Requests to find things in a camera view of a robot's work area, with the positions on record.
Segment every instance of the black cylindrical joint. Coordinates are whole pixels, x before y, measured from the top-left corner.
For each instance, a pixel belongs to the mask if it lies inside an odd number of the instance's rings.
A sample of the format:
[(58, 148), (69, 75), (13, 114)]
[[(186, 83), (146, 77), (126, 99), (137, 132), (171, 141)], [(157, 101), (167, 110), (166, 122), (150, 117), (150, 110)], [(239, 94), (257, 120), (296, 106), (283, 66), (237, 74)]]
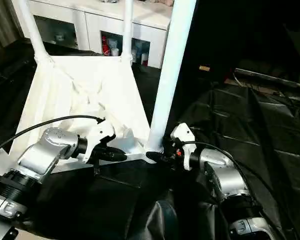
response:
[(255, 205), (250, 195), (242, 194), (230, 196), (221, 203), (222, 212), (228, 223), (240, 219), (258, 218), (260, 207)]
[(79, 154), (85, 154), (88, 147), (88, 140), (86, 138), (82, 138), (78, 135), (78, 145), (71, 155), (72, 158), (78, 157)]
[(189, 165), (191, 168), (198, 168), (200, 166), (201, 151), (201, 148), (196, 148), (194, 152), (190, 154)]
[(15, 170), (0, 176), (0, 195), (26, 207), (37, 199), (40, 189), (40, 183)]

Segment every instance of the white fabric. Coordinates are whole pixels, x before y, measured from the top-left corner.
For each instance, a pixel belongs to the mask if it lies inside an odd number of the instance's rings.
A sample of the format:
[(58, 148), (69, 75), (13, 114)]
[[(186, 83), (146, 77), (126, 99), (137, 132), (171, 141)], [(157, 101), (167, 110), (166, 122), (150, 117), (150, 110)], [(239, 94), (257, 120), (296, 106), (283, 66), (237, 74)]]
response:
[[(135, 137), (141, 145), (149, 136), (131, 66), (120, 57), (51, 56), (38, 63), (17, 132), (68, 115), (105, 117), (114, 126), (116, 142)], [(95, 124), (92, 119), (77, 118), (32, 130), (14, 140), (10, 155), (17, 158), (48, 127), (86, 136)]]

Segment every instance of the white cabinet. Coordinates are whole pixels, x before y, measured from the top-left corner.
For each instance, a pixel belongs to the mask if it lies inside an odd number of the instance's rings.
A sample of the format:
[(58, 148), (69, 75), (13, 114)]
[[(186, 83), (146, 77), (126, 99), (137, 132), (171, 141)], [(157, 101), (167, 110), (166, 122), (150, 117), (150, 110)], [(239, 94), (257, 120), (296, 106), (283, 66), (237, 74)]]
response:
[[(17, 1), (12, 0), (13, 6), (23, 34), (29, 38), (29, 31)], [(32, 0), (29, 1), (29, 8), (43, 41), (80, 50), (90, 49), (85, 12)]]
[[(123, 35), (124, 22), (119, 19), (86, 13), (86, 23), (90, 49), (96, 53), (102, 53), (102, 32)], [(132, 38), (149, 43), (148, 66), (150, 67), (161, 68), (166, 37), (167, 31), (165, 30), (132, 24)]]
[[(18, 0), (12, 2), (24, 36), (29, 38)], [(102, 36), (112, 35), (118, 39), (117, 48), (122, 48), (125, 0), (29, 0), (29, 7), (44, 42), (101, 54)], [(132, 47), (137, 46), (139, 62), (146, 53), (147, 65), (161, 68), (171, 15), (172, 8), (162, 3), (133, 2)]]

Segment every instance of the white stand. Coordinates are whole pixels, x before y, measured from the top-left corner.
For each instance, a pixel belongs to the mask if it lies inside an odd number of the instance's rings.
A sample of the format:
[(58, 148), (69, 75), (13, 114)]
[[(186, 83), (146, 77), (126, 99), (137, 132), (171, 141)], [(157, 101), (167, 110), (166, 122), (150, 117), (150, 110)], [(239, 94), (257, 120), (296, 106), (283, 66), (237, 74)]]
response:
[[(163, 150), (162, 137), (165, 134), (196, 0), (176, 0), (174, 3), (151, 130), (131, 69), (133, 0), (125, 0), (123, 52), (120, 57), (49, 56), (27, 0), (18, 2), (30, 32), (38, 67), (17, 132), (39, 122), (66, 115), (89, 114), (106, 117), (114, 125), (117, 135), (110, 146), (112, 144), (113, 147), (124, 150), (129, 160), (144, 159), (154, 163), (146, 157), (146, 151)], [(92, 124), (95, 123), (81, 120), (79, 123), (70, 124), (71, 127), (69, 124), (57, 126), (66, 126), (68, 131), (86, 136)], [(27, 146), (38, 140), (44, 129), (35, 129), (17, 138), (13, 142), (10, 155), (17, 159)]]

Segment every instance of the glass cabinet door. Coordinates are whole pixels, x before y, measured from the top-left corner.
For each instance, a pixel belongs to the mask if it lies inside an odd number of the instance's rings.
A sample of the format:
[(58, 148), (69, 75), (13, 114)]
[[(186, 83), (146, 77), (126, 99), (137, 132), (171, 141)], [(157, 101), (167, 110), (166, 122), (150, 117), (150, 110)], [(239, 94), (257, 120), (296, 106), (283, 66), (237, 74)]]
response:
[[(122, 53), (123, 36), (112, 32), (101, 31), (102, 54), (106, 56), (120, 56)], [(148, 65), (150, 42), (132, 39), (132, 61), (141, 65)]]
[(73, 23), (36, 15), (34, 19), (44, 42), (79, 49)]

